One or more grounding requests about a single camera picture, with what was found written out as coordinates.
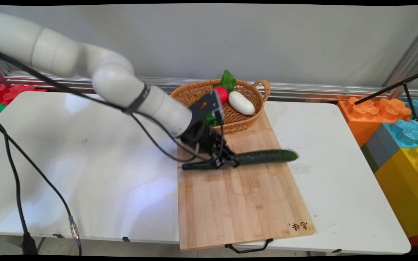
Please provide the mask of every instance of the cable connector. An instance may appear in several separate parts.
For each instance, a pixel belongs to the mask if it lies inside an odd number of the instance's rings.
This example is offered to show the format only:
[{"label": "cable connector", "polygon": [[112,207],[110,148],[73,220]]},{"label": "cable connector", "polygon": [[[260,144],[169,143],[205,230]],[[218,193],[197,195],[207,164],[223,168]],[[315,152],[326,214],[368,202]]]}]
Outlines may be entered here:
[{"label": "cable connector", "polygon": [[77,224],[73,221],[73,216],[69,216],[69,227],[72,233],[72,238],[75,240],[77,246],[80,245],[80,233],[78,232]]},{"label": "cable connector", "polygon": [[30,236],[30,233],[24,234],[24,240],[22,241],[22,254],[38,254],[35,240],[33,240]]}]

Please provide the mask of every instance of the black ring band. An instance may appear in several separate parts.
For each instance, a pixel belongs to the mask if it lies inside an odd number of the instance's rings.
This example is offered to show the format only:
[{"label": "black ring band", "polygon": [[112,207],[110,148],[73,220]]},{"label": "black ring band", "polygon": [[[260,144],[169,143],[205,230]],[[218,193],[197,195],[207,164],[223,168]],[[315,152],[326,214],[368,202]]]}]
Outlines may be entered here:
[{"label": "black ring band", "polygon": [[147,84],[144,84],[144,88],[141,91],[140,95],[122,112],[126,114],[132,114],[138,107],[143,103],[144,99],[149,95],[151,87]]}]

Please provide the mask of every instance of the white radish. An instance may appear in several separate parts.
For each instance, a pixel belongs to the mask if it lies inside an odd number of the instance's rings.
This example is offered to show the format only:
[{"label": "white radish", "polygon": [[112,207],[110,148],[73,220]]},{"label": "white radish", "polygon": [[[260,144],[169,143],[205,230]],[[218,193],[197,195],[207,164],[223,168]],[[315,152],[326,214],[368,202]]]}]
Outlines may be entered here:
[{"label": "white radish", "polygon": [[237,91],[232,91],[229,94],[229,103],[233,109],[239,111],[241,114],[248,116],[254,114],[254,105],[249,101],[249,99],[246,99],[245,96]]}]

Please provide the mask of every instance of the green leaf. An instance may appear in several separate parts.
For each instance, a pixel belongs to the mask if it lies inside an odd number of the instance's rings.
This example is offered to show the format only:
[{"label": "green leaf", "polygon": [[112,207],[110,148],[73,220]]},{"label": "green leaf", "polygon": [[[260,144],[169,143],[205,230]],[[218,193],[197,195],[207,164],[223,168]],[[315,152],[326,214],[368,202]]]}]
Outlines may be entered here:
[{"label": "green leaf", "polygon": [[237,79],[233,77],[233,74],[231,74],[229,70],[225,70],[221,82],[222,86],[227,89],[228,93],[230,94],[237,84]]}]

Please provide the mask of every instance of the cucumber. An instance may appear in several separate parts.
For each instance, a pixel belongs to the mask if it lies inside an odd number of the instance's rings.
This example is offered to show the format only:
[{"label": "cucumber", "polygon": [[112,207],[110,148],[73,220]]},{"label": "cucumber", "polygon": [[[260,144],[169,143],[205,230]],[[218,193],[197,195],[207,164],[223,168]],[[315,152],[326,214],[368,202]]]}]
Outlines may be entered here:
[{"label": "cucumber", "polygon": [[240,165],[251,165],[289,162],[296,160],[298,157],[298,154],[292,150],[258,150],[256,152],[235,154],[232,156],[232,159],[238,161]]}]

